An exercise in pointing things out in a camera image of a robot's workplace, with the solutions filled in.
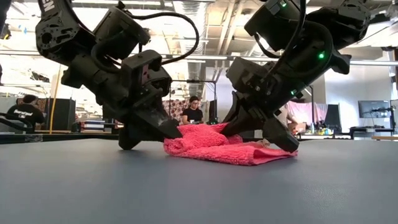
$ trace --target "gray table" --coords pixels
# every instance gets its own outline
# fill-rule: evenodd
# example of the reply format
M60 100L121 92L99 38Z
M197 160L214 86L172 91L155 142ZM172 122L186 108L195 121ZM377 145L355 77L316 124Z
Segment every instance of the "gray table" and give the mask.
M396 224L398 143L314 140L256 167L144 142L0 145L1 224Z

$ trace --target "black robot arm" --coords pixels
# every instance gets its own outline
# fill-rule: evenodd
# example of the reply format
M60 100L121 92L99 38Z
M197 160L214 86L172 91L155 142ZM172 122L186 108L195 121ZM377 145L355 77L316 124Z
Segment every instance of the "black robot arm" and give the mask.
M172 79L162 65L185 58L197 47L198 30L193 21L174 12L134 16L119 1L111 7L93 32L82 24L68 0L39 1L42 17L36 26L39 53L68 66L62 84L92 91L96 102L124 123L119 145L131 149L142 140L180 138L178 122L169 118L162 97L169 93ZM194 47L185 55L162 61L153 50L130 56L138 45L150 41L147 30L135 19L176 16L189 22L197 35Z
M306 0L300 0L300 11L293 0L267 0L244 26L256 40L259 35L284 53L276 63L264 66L235 59L226 74L236 91L223 134L261 129L270 142L295 151L299 142L276 118L279 108L293 97L301 98L301 91L329 68L349 73L351 56L338 50L365 36L369 10L362 1L345 0L338 7L323 7L306 16L305 5Z

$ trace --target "green led light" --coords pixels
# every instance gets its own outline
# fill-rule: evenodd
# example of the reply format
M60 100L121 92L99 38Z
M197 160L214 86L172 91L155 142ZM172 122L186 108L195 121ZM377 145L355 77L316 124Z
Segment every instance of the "green led light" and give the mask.
M319 59L324 59L325 58L325 53L322 52L322 53L318 54L318 58Z

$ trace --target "pink towel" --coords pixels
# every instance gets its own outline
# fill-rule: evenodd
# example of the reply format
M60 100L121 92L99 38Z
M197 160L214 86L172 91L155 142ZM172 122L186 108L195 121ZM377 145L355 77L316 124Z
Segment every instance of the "pink towel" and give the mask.
M240 136L227 138L220 134L224 124L189 124L179 126L182 138L165 139L167 154L176 157L203 159L234 165L253 166L296 156L281 149L271 149L256 142L246 142Z

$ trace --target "black t-shirt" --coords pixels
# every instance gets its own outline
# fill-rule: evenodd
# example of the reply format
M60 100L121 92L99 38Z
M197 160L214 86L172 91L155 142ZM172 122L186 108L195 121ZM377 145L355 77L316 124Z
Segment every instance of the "black t-shirt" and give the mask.
M18 116L19 118L27 120L35 128L36 123L44 123L43 113L33 105L21 104L14 105L8 109L7 114Z
M201 119L203 118L203 113L199 109L193 110L191 108L187 108L182 112L182 116L184 115L188 117L188 121L201 121Z

